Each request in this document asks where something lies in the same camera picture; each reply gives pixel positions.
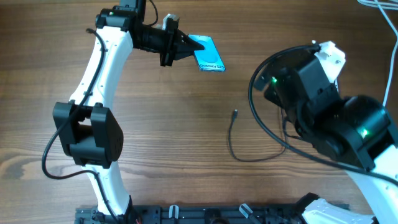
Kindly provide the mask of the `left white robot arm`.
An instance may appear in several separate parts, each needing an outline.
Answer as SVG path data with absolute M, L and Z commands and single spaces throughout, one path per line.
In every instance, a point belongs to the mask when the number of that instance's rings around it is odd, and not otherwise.
M 202 44 L 179 28 L 170 14 L 163 24 L 146 24 L 146 1 L 121 1 L 95 19 L 95 46 L 78 88 L 66 103 L 56 103 L 53 119 L 65 155 L 88 174 L 98 199 L 99 222 L 136 222 L 131 196 L 123 186 L 118 159 L 124 136 L 112 114 L 114 94 L 124 64 L 134 49 L 156 53 L 160 65 L 189 57 Z

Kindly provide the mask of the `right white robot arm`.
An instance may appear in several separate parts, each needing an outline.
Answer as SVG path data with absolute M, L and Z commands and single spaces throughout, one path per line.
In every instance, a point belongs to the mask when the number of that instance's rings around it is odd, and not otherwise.
M 340 49 L 285 49 L 255 69 L 249 90 L 263 91 L 286 112 L 299 138 L 317 150 L 312 161 L 349 174 L 377 222 L 396 223 L 397 126 L 374 98 L 340 96 L 336 81 L 344 64 Z

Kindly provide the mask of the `blue screen smartphone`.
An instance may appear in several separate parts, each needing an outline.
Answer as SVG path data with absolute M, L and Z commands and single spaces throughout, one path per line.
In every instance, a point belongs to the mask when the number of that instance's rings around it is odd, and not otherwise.
M 188 36 L 205 48 L 204 50 L 194 51 L 195 60 L 200 71 L 224 72 L 226 70 L 216 45 L 210 36 L 195 34 L 189 34 Z

